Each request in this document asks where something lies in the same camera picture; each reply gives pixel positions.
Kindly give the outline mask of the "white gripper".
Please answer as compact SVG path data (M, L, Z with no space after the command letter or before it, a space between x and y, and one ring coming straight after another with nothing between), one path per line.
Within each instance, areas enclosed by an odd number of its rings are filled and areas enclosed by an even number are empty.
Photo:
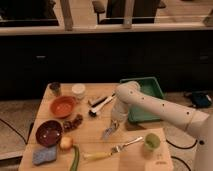
M123 122L129 113L129 105L117 99L111 110L112 125L107 128L102 135L103 140L107 140L112 132L116 132L119 128L119 122Z

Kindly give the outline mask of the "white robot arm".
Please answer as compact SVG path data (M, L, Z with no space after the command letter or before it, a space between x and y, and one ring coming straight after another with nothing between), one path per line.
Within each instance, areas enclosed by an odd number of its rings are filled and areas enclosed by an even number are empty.
M198 141L194 171L213 171L213 114L146 95L140 91L140 85L136 81L119 84L115 88L115 96L111 123L104 131L103 137L118 129L131 106L140 107L194 137Z

